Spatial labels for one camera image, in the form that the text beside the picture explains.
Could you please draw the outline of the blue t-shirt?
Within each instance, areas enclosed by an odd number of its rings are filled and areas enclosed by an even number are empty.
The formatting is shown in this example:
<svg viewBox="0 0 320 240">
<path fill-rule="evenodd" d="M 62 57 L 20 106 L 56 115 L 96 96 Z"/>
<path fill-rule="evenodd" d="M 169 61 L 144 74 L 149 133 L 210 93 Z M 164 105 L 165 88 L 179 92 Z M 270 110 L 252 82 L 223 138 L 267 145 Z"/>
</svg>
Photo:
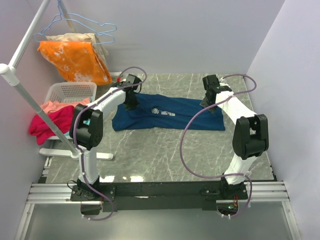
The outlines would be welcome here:
<svg viewBox="0 0 320 240">
<path fill-rule="evenodd" d="M 192 117 L 203 109 L 199 99 L 143 93 L 137 94 L 136 98 L 139 105 L 133 110 L 126 110 L 123 104 L 117 106 L 112 119 L 114 131 L 152 128 L 183 130 Z"/>
</svg>

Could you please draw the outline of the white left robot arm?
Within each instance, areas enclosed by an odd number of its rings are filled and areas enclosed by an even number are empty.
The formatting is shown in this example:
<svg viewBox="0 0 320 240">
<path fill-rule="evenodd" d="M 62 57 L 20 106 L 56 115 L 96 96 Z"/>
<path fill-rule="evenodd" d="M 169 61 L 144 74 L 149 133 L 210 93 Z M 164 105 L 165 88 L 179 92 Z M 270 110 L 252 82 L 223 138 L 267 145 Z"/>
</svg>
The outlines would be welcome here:
<svg viewBox="0 0 320 240">
<path fill-rule="evenodd" d="M 97 146 L 103 138 L 104 117 L 124 104 L 126 110 L 134 110 L 139 102 L 136 90 L 144 81 L 133 74 L 111 85 L 109 90 L 93 102 L 78 104 L 74 109 L 69 136 L 79 152 L 79 175 L 74 195 L 94 201 L 102 196 L 97 168 Z"/>
</svg>

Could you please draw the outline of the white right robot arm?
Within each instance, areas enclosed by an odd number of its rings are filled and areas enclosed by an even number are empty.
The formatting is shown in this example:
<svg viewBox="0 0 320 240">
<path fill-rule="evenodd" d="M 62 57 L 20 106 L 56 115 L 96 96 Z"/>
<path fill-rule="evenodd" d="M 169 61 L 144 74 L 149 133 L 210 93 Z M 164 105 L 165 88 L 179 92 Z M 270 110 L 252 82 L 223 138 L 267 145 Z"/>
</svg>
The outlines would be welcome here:
<svg viewBox="0 0 320 240">
<path fill-rule="evenodd" d="M 215 113 L 222 109 L 234 123 L 232 138 L 233 158 L 220 180 L 219 193 L 226 200 L 246 192 L 245 174 L 254 161 L 269 148 L 268 118 L 246 107 L 236 93 L 221 79 L 213 75 L 202 78 L 205 97 L 200 105 Z"/>
</svg>

